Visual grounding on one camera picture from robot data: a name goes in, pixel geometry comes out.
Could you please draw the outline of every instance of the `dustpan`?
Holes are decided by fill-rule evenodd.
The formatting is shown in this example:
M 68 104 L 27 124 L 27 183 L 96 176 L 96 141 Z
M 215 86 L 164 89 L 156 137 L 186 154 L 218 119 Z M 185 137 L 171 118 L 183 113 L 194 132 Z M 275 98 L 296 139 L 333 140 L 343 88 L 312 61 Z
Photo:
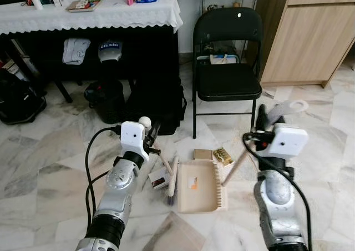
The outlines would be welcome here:
M 227 190 L 221 186 L 221 167 L 213 160 L 179 163 L 177 202 L 180 213 L 226 210 Z

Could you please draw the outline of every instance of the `cardboard box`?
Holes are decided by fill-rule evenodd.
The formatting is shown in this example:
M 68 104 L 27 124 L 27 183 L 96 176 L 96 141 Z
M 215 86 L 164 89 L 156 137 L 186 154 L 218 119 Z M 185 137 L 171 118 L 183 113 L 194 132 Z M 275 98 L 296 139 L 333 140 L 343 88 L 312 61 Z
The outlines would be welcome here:
M 194 159 L 207 159 L 213 160 L 212 150 L 208 149 L 195 149 Z

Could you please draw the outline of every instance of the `broom handle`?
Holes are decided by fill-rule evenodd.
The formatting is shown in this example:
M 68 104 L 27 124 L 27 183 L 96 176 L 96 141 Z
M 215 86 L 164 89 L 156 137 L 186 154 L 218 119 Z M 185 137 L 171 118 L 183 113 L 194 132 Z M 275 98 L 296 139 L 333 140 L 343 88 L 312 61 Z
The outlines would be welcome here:
M 237 160 L 237 162 L 233 165 L 233 168 L 231 169 L 231 171 L 228 173 L 226 179 L 222 182 L 222 186 L 226 186 L 228 184 L 228 182 L 230 181 L 230 179 L 232 178 L 234 172 L 239 168 L 239 166 L 242 164 L 243 160 L 246 158 L 246 156 L 248 155 L 248 150 L 244 150 L 243 153 L 240 155 L 239 159 Z
M 154 142 L 154 147 L 155 147 L 156 149 L 158 149 L 158 150 L 161 150 L 157 140 L 155 140 L 155 142 Z M 168 170 L 170 176 L 173 176 L 173 175 L 174 175 L 174 174 L 173 174 L 173 170 L 171 169 L 171 166 L 170 166 L 169 162 L 168 162 L 168 161 L 165 159 L 165 157 L 163 156 L 163 153 L 164 153 L 164 152 L 161 152 L 160 155 L 159 155 L 159 157 L 160 157 L 161 161 L 163 161 L 163 164 L 164 164 L 165 168 Z

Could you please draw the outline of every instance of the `chair backrest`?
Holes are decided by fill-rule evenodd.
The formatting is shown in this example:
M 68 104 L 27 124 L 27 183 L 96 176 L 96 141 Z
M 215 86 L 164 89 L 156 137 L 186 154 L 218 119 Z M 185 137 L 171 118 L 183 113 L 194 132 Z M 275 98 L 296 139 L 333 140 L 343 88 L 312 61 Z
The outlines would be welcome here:
M 260 15 L 251 8 L 218 8 L 203 14 L 195 25 L 194 45 L 223 40 L 261 42 Z

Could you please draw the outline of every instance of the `backpack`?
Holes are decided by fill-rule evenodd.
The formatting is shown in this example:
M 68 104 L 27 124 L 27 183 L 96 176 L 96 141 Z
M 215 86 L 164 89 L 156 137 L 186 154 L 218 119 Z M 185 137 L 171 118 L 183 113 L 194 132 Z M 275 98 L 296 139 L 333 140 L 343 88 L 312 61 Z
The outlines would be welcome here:
M 46 105 L 45 100 L 31 90 L 28 82 L 0 69 L 0 120 L 3 123 L 33 122 Z
M 158 135 L 174 134 L 184 120 L 187 101 L 179 76 L 140 78 L 126 102 L 122 121 L 138 121 L 147 116 L 160 122 Z

